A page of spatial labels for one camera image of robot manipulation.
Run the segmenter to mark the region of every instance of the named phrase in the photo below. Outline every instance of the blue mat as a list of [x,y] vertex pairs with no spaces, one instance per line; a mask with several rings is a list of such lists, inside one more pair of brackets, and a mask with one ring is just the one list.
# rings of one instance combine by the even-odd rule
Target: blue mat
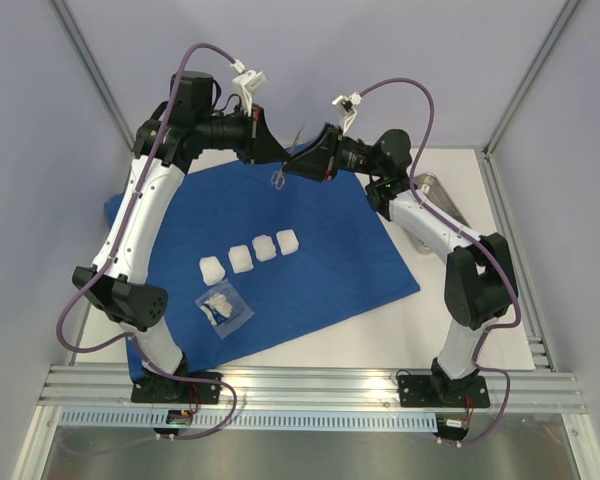
[[[368,206],[356,177],[340,172],[317,183],[286,175],[270,184],[277,164],[232,162],[188,175],[167,210],[151,254],[147,283],[168,291],[166,319],[189,370],[216,367],[314,332],[420,287]],[[113,223],[122,195],[105,206]],[[268,262],[255,259],[251,240],[292,228],[300,249]],[[248,245],[255,268],[234,274],[229,248]],[[222,340],[196,306],[207,287],[198,262],[216,256],[227,280],[254,315]],[[128,346],[131,377],[143,376]]]

